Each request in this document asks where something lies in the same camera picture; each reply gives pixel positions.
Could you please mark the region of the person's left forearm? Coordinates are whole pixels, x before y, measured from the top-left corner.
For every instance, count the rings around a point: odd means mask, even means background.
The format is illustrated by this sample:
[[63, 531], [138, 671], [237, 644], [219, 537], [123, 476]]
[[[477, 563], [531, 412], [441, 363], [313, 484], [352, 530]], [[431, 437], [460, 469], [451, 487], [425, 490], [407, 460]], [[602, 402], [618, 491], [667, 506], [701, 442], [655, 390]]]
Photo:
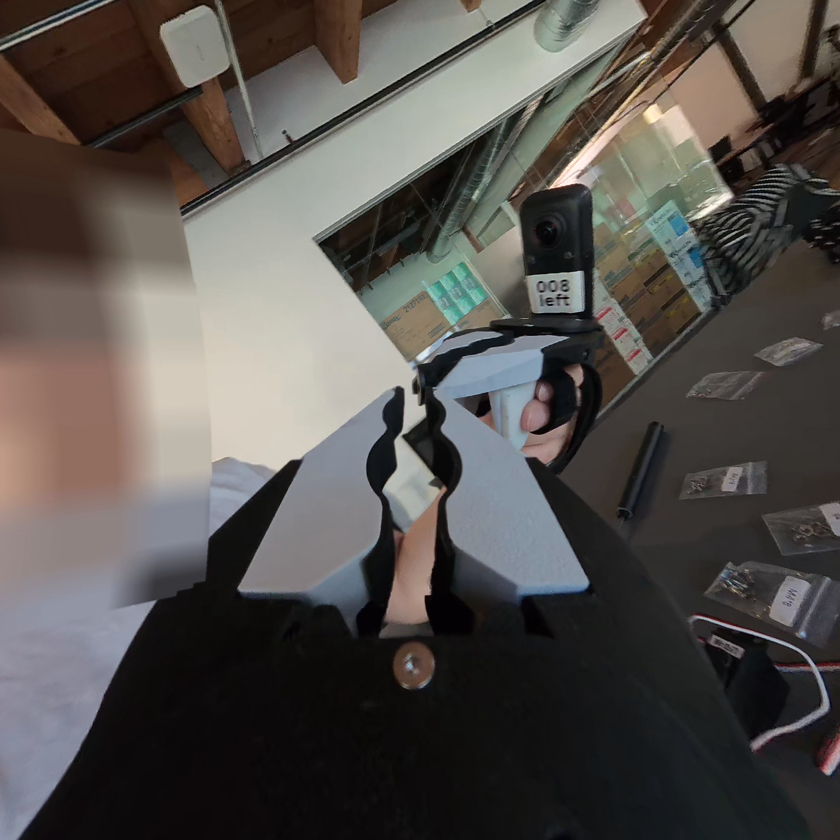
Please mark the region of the person's left forearm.
[[426, 598], [431, 593], [435, 562], [438, 506], [443, 486], [430, 506], [402, 534], [395, 532], [395, 567], [392, 591], [385, 612], [387, 625], [427, 622]]

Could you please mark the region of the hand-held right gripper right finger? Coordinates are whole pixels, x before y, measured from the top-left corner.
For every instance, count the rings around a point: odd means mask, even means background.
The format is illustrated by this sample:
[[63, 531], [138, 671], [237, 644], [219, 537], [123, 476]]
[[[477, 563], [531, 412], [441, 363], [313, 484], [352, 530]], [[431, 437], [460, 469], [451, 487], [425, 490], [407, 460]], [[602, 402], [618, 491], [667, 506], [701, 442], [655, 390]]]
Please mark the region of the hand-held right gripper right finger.
[[531, 596], [586, 592], [590, 581], [530, 463], [523, 408], [532, 392], [494, 392], [489, 426], [454, 399], [429, 392], [437, 506], [426, 598], [435, 635], [469, 635], [489, 610]]

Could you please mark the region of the black cylinder tool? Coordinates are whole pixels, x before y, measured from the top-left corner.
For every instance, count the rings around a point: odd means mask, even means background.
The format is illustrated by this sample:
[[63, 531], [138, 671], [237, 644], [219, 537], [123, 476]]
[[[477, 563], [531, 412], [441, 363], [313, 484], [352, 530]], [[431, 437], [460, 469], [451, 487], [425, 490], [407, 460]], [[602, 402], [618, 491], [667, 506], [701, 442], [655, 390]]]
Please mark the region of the black cylinder tool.
[[669, 443], [669, 431], [663, 423], [652, 421], [646, 426], [616, 506], [616, 519], [620, 525], [646, 512], [649, 498], [667, 458]]

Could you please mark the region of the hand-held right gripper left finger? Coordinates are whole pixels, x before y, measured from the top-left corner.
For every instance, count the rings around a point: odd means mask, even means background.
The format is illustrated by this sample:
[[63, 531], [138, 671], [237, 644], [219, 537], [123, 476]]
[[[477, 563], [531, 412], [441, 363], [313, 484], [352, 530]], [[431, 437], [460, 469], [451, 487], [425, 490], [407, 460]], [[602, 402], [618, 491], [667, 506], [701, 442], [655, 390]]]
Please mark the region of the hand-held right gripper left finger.
[[384, 488], [397, 468], [404, 404], [402, 387], [385, 391], [305, 454], [241, 595], [335, 606], [357, 635], [380, 635], [395, 572]]

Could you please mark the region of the black white striped object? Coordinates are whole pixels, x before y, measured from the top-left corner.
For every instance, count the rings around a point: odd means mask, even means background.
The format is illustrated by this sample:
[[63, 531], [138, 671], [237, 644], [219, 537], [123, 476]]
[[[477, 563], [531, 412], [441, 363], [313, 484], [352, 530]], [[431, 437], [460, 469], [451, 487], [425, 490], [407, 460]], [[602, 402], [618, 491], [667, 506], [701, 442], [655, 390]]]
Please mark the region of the black white striped object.
[[798, 163], [773, 164], [693, 230], [712, 305], [737, 296], [808, 229], [838, 209], [838, 190]]

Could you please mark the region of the person's left hand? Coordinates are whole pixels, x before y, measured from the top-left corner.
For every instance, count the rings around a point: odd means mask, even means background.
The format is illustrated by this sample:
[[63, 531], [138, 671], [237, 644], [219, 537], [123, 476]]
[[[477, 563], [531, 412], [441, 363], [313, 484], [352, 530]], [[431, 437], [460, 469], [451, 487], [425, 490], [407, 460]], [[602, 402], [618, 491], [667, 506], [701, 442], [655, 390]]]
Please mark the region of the person's left hand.
[[[580, 414], [585, 382], [584, 369], [579, 364], [567, 365], [563, 374], [552, 381], [540, 380], [535, 385], [531, 401], [525, 405], [521, 414], [521, 428], [528, 432], [526, 443], [521, 452], [528, 458], [534, 458], [545, 466], [560, 459], [571, 446], [575, 426]], [[574, 411], [567, 422], [543, 431], [550, 425], [554, 405], [554, 385], [560, 385], [563, 407], [571, 408], [571, 394], [574, 395]]]

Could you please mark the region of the dark grey desk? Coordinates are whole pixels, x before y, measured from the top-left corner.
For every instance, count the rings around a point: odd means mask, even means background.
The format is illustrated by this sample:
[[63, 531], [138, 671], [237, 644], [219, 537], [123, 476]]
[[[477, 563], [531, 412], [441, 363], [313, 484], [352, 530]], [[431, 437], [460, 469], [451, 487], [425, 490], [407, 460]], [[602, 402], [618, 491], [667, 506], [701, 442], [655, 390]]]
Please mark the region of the dark grey desk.
[[[838, 500], [838, 329], [808, 359], [786, 366], [756, 353], [781, 340], [826, 337], [838, 309], [838, 268], [802, 245], [711, 318], [617, 408], [605, 413], [552, 487], [543, 486], [580, 554], [590, 587], [562, 604], [535, 597], [532, 638], [549, 675], [526, 678], [543, 725], [526, 723], [521, 748], [540, 766], [522, 781], [556, 815], [536, 837], [812, 838], [827, 807], [838, 838], [838, 789], [795, 751], [794, 779], [778, 786], [772, 736], [757, 750], [725, 696], [693, 616], [793, 646], [817, 647], [706, 598], [728, 562], [764, 561], [838, 577], [838, 550], [783, 557], [761, 515]], [[668, 454], [646, 512], [620, 525], [616, 506], [646, 426], [668, 430]], [[787, 479], [764, 497], [679, 498], [684, 478], [767, 459]], [[764, 631], [747, 625], [763, 623]]]

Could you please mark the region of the silver ventilation duct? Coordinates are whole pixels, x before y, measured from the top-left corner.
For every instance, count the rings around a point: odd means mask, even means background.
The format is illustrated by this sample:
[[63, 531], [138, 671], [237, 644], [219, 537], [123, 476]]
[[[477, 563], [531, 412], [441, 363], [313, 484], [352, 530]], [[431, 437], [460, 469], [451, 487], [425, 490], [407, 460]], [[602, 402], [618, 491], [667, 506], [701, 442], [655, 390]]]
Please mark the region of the silver ventilation duct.
[[581, 35], [600, 1], [547, 1], [534, 21], [537, 45], [549, 53], [559, 53]]

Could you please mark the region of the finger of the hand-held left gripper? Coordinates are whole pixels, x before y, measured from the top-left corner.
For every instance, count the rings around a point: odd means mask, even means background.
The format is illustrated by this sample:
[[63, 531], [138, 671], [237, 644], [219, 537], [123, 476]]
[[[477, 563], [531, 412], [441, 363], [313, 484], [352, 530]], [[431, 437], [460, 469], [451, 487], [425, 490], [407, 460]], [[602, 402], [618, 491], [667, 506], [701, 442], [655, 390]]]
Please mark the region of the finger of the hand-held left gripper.
[[435, 394], [456, 400], [534, 383], [543, 369], [543, 351], [568, 340], [556, 335], [522, 335], [510, 343], [463, 355], [435, 385]]
[[502, 329], [470, 329], [446, 338], [437, 350], [417, 366], [413, 380], [415, 396], [425, 396], [441, 386], [464, 358], [481, 354], [513, 342], [515, 335]]

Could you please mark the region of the white ceiling access point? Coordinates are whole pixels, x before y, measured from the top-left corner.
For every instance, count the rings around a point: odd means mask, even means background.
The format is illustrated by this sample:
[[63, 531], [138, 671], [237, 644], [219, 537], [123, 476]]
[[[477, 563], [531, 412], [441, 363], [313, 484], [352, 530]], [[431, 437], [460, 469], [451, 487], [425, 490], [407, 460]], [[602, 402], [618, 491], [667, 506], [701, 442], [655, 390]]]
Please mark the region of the white ceiling access point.
[[199, 87], [230, 68], [221, 24], [207, 5], [164, 21], [159, 33], [175, 73], [186, 88]]

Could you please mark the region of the person's white shirt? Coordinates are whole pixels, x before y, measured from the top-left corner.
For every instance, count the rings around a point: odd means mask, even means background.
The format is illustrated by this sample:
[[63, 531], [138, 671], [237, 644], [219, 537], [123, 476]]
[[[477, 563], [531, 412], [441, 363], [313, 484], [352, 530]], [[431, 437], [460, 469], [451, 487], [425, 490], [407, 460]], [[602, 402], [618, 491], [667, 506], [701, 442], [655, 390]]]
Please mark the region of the person's white shirt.
[[174, 655], [178, 676], [193, 679], [221, 659], [248, 604], [201, 590], [2, 640], [1, 837], [20, 838], [48, 800], [88, 735], [125, 655], [141, 635], [129, 677], [156, 686], [156, 666]]

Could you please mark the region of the scattered clear parts bags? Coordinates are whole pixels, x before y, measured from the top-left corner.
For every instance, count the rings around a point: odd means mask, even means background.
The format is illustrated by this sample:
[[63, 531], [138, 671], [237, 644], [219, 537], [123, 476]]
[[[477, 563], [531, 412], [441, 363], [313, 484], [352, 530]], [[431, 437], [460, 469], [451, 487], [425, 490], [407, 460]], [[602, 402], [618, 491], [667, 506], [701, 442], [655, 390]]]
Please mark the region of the scattered clear parts bags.
[[[764, 497], [786, 482], [777, 465], [761, 459], [688, 474], [679, 498]], [[764, 513], [761, 520], [783, 557], [838, 550], [838, 500]], [[838, 625], [838, 577], [831, 574], [728, 562], [706, 595], [817, 646]]]

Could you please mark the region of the stack of cardboard boxes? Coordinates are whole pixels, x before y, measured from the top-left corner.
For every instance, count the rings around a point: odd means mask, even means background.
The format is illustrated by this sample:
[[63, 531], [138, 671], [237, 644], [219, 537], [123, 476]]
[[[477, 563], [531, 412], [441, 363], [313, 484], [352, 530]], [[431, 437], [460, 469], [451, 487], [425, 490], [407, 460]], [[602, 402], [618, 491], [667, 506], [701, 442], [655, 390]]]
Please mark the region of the stack of cardboard boxes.
[[[638, 226], [594, 227], [594, 313], [605, 333], [594, 364], [604, 404], [639, 380], [711, 306], [693, 222], [671, 198]], [[447, 270], [433, 269], [430, 280], [415, 276], [411, 292], [380, 327], [407, 361], [418, 363], [450, 334], [513, 315], [513, 303], [501, 302], [457, 251]]]

